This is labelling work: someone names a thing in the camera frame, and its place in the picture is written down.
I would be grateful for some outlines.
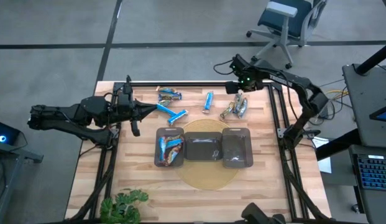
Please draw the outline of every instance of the blue light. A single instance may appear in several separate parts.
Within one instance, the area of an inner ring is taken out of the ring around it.
[[[5,136],[0,136],[0,142],[4,142],[6,141],[6,137]]]

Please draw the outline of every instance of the wooden table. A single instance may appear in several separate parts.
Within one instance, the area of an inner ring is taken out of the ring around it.
[[[111,92],[113,83],[99,82],[95,95]],[[183,99],[173,102],[169,108],[176,112],[183,109],[189,111],[188,116],[175,123],[178,127],[197,119],[218,119],[219,114],[234,99],[234,95],[226,94],[224,87],[177,89]],[[209,91],[214,91],[214,100],[210,114],[206,115],[201,110]],[[285,99],[288,99],[287,91],[283,92]],[[291,94],[292,104],[299,115],[301,108],[297,95],[294,91]],[[168,119],[167,114],[154,111],[139,123],[140,137],[132,135],[129,122],[122,124],[111,193],[116,195],[124,188],[147,192],[149,201],[139,205],[143,222],[233,222],[241,219],[241,212],[251,202],[256,203],[269,216],[281,213],[290,220],[269,93],[264,89],[245,93],[244,96],[249,102],[244,119],[230,115],[226,123],[230,127],[250,129],[254,165],[242,169],[227,186],[219,190],[195,189],[180,180],[174,170],[154,165],[155,133],[158,128],[167,126]],[[134,87],[134,97],[145,103],[156,103],[158,93],[155,87]],[[288,102],[286,104],[288,114],[292,114]],[[292,117],[290,115],[290,122],[294,123],[295,118]],[[81,151],[92,146],[91,142],[84,142]],[[330,217],[313,148],[299,145],[296,153],[304,189],[318,208]],[[72,217],[93,191],[99,156],[99,149],[94,149],[78,161],[66,218]],[[294,198],[299,216],[300,206],[296,194]]]

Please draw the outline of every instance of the green leaves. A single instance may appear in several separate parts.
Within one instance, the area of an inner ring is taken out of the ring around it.
[[[133,206],[136,201],[146,202],[149,195],[141,190],[128,190],[128,194],[119,193],[115,196],[115,203],[112,198],[106,198],[101,202],[100,219],[107,224],[138,224],[140,223],[140,212]]]

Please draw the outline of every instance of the circular yellow mat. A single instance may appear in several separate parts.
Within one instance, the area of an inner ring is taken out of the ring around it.
[[[201,119],[186,124],[183,129],[187,132],[222,132],[229,126],[212,119]],[[197,162],[184,160],[183,166],[176,169],[176,173],[186,184],[201,190],[216,190],[226,186],[237,175],[238,169],[223,167],[223,160],[213,162]]]

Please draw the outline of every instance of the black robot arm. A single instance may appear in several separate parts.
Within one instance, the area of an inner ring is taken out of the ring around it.
[[[261,90],[264,87],[263,80],[266,79],[289,86],[296,91],[302,105],[302,114],[296,123],[289,126],[283,134],[283,143],[288,149],[295,147],[300,142],[306,123],[318,114],[328,102],[326,95],[308,78],[277,70],[265,60],[260,59],[248,63],[237,54],[232,58],[230,68],[238,77],[238,83],[229,82],[226,84],[226,91],[229,94],[237,93],[238,90],[244,92]],[[312,92],[310,97],[308,97],[307,90]]]
[[[90,139],[95,144],[107,145],[113,135],[110,125],[130,121],[133,135],[140,136],[137,121],[141,121],[157,106],[133,100],[130,82],[128,76],[121,90],[109,93],[113,95],[112,102],[106,101],[105,96],[91,96],[70,107],[32,106],[27,124],[32,129],[56,129]],[[87,128],[92,120],[101,129]]]

